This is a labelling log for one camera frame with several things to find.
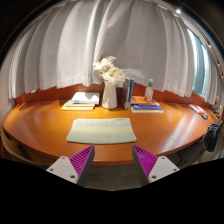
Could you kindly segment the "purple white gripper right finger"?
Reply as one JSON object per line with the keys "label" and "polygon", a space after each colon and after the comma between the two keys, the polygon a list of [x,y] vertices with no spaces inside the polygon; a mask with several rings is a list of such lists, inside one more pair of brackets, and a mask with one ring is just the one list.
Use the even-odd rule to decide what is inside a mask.
{"label": "purple white gripper right finger", "polygon": [[157,157],[136,145],[132,146],[132,156],[142,186],[179,170],[166,156]]}

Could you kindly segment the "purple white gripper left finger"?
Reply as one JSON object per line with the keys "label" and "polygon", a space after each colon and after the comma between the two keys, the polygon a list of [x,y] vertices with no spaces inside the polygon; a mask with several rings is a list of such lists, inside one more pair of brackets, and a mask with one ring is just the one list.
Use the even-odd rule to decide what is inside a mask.
{"label": "purple white gripper left finger", "polygon": [[91,171],[94,156],[95,147],[91,145],[70,157],[61,156],[47,171],[84,187]]}

